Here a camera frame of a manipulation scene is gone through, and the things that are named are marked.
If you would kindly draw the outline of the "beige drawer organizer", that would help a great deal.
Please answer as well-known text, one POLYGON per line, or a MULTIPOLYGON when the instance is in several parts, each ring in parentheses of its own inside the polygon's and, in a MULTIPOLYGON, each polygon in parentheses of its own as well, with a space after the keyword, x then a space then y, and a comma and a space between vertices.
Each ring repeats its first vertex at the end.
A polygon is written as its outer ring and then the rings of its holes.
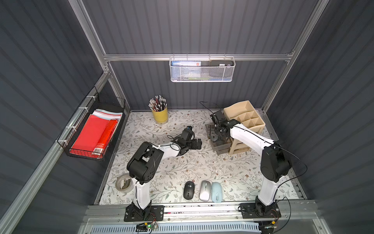
MULTIPOLYGON (((241 101, 229 107, 226 107, 224 108, 223 112, 228 120, 237 120, 246 128, 257 134, 260 134, 266 126, 258 111, 255 110, 249 100, 241 101)), ((246 146, 244 143, 236 139, 232 139, 232 145, 228 154, 233 155, 249 150, 251 150, 251 148, 246 146)))

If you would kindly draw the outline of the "black computer mouse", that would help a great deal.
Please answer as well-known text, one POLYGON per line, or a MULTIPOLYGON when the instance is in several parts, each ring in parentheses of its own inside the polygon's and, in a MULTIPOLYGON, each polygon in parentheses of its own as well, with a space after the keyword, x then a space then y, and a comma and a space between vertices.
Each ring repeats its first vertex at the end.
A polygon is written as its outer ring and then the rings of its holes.
POLYGON ((193 181, 187 181, 184 187, 183 197, 186 200, 192 200, 194 196, 195 184, 193 181))

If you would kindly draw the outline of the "grey computer mouse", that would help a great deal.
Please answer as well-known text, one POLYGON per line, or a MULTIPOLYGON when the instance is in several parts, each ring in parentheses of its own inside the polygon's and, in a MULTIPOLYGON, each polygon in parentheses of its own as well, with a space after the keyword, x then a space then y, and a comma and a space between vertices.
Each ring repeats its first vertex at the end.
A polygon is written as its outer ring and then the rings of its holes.
POLYGON ((203 180, 200 185, 199 199, 201 201, 209 201, 211 193, 211 182, 203 180))

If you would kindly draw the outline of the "light blue computer mouse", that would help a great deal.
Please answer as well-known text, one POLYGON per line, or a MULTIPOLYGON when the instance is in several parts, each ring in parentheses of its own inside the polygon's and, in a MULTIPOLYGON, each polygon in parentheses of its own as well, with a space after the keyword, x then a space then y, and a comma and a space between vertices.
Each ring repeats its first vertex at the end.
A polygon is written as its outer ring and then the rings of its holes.
POLYGON ((223 200, 223 189, 219 182, 213 182, 211 185, 211 199, 214 203, 221 203, 223 200))

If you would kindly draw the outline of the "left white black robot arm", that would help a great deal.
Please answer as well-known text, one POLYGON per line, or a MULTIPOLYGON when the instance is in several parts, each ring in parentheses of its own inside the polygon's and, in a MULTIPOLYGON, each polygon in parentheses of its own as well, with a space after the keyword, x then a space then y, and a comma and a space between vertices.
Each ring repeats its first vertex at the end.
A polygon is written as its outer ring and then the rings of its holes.
POLYGON ((189 150, 202 149, 201 139, 179 139, 163 145, 143 142, 127 164, 127 170, 135 186, 134 205, 145 210, 151 204, 150 182, 163 159, 182 156, 189 150))

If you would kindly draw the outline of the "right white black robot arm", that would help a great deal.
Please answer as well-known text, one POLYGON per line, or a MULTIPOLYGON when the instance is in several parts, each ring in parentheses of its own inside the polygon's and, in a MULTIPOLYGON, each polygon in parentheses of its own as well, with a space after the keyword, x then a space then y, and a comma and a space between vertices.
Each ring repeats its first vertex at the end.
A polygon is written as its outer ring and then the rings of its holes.
POLYGON ((214 130, 210 132, 210 139, 218 141, 225 138, 236 139, 261 156, 260 170, 263 183, 255 199, 255 209, 264 215, 275 205, 275 196, 278 188, 287 182, 286 176, 292 168, 290 157, 281 146, 271 139, 265 138, 248 128, 237 120, 214 120, 214 130))

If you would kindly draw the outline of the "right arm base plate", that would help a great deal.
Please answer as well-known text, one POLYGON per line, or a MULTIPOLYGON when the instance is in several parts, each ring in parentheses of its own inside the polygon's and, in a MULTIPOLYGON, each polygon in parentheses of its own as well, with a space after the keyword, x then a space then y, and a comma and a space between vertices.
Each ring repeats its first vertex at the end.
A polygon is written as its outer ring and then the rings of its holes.
POLYGON ((274 218, 278 220, 281 218, 281 213, 277 203, 273 203, 269 206, 264 206, 261 203, 241 203, 238 206, 238 211, 244 219, 274 218))

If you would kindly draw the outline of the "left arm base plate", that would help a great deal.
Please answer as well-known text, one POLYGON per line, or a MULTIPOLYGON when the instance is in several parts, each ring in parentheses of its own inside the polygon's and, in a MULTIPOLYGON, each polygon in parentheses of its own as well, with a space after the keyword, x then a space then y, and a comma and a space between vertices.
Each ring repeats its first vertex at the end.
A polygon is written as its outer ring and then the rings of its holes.
POLYGON ((124 222, 162 221, 164 218, 164 208, 162 205, 149 205, 142 210, 135 204, 131 204, 126 207, 124 222))

